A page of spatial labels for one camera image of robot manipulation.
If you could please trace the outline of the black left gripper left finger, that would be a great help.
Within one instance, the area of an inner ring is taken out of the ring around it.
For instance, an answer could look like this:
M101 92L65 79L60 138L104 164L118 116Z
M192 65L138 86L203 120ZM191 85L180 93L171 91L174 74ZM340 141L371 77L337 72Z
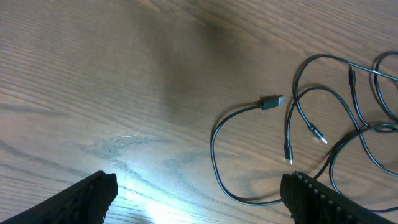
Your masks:
M103 224L118 195L116 174L95 172L3 224Z

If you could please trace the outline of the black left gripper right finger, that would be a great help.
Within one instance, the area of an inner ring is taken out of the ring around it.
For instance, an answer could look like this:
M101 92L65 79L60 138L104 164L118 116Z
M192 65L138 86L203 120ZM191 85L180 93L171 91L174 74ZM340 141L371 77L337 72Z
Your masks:
M280 196L295 223L394 224L302 172L282 176Z

